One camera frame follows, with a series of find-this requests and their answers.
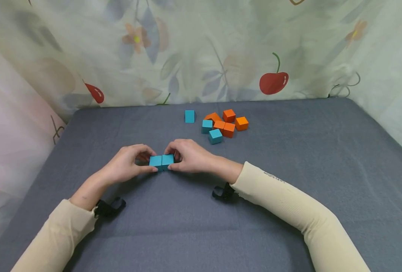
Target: arm sleeve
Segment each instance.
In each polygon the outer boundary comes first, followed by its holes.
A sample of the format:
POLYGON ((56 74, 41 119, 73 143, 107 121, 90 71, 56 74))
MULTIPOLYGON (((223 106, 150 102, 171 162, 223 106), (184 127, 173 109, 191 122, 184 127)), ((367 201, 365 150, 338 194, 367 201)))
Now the arm sleeve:
POLYGON ((94 229, 93 212, 63 200, 13 267, 13 272, 61 272, 75 246, 94 229))
POLYGON ((314 198, 248 162, 232 187, 299 229, 317 272, 370 271, 338 218, 314 198))

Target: orange block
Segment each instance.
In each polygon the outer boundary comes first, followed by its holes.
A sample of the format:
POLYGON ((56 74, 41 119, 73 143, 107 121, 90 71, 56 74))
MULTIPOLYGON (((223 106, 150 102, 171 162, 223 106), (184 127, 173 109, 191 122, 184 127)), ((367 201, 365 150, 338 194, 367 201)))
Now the orange block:
POLYGON ((236 119, 236 114, 234 113, 234 111, 232 109, 229 109, 229 110, 223 111, 222 118, 226 123, 232 123, 236 119))
POLYGON ((213 124, 216 123, 216 121, 222 121, 222 119, 219 117, 219 115, 216 112, 210 113, 207 115, 204 120, 212 120, 213 124))
POLYGON ((225 122, 224 121, 216 121, 213 124, 213 129, 219 129, 220 132, 222 133, 222 135, 223 135, 223 128, 224 127, 225 127, 225 122))
POLYGON ((234 135, 234 129, 236 128, 236 125, 235 124, 232 124, 232 123, 225 123, 225 126, 224 126, 224 128, 223 128, 223 135, 225 136, 225 137, 228 137, 228 138, 232 138, 233 137, 233 135, 234 135))
POLYGON ((246 117, 236 118, 236 128, 238 131, 248 129, 249 122, 246 120, 246 117))

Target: teal block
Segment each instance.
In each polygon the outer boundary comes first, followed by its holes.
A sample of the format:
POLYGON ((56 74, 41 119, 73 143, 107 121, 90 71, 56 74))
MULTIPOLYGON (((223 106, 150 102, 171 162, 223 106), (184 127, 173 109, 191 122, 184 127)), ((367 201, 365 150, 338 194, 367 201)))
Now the teal block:
POLYGON ((222 141, 222 133, 219 129, 210 130, 208 133, 208 139, 210 140, 211 144, 218 144, 222 141))
POLYGON ((187 110, 184 113, 184 119, 186 120, 186 123, 195 123, 195 111, 187 110))
POLYGON ((168 171, 168 166, 174 163, 173 154, 162 155, 162 169, 163 171, 168 171))
POLYGON ((159 170, 159 172, 163 171, 162 157, 161 156, 151 156, 149 158, 149 165, 156 167, 159 170))
POLYGON ((213 129, 213 121, 212 120, 202 120, 201 133, 207 134, 212 129, 213 129))

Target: floral curtain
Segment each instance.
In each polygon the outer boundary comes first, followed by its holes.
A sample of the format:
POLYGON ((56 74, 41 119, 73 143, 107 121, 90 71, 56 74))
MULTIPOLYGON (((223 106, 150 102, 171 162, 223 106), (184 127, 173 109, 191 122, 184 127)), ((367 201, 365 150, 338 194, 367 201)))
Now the floral curtain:
POLYGON ((402 0, 0 0, 0 233, 79 108, 326 97, 402 145, 402 0))
POLYGON ((0 55, 0 235, 65 124, 0 55))

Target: wooden block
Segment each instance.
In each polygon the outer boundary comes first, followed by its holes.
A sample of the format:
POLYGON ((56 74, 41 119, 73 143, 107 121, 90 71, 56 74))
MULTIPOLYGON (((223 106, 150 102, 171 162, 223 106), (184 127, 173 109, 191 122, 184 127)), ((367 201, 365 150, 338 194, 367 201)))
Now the wooden block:
POLYGON ((149 158, 149 165, 156 167, 159 170, 159 172, 163 171, 162 157, 161 156, 151 156, 149 158))
POLYGON ((222 119, 219 117, 219 115, 216 112, 210 113, 207 115, 204 120, 212 120, 213 124, 216 123, 216 121, 222 121, 222 119))
POLYGON ((174 163, 174 156, 173 154, 169 155, 162 155, 162 170, 168 171, 168 166, 174 163))
POLYGON ((223 111, 222 117, 226 123, 232 123, 236 119, 236 114, 234 113, 234 111, 232 109, 229 109, 229 110, 223 111))
POLYGON ((201 133, 207 134, 213 129, 213 120, 202 120, 201 133))
POLYGON ((236 125, 235 124, 232 124, 232 123, 225 123, 225 126, 224 126, 224 128, 223 128, 223 135, 225 136, 225 137, 228 137, 228 138, 232 138, 233 137, 233 135, 234 135, 234 129, 236 128, 236 125))
POLYGON ((246 130, 248 129, 249 122, 246 120, 246 117, 239 117, 236 118, 236 129, 238 131, 246 130))
POLYGON ((187 110, 184 112, 184 120, 186 123, 195 123, 195 111, 187 110))
POLYGON ((214 129, 208 132, 208 140, 211 144, 218 144, 222 141, 222 134, 220 130, 214 129))
POLYGON ((216 121, 213 125, 213 129, 219 129, 221 134, 223 134, 223 128, 225 127, 224 121, 216 121))

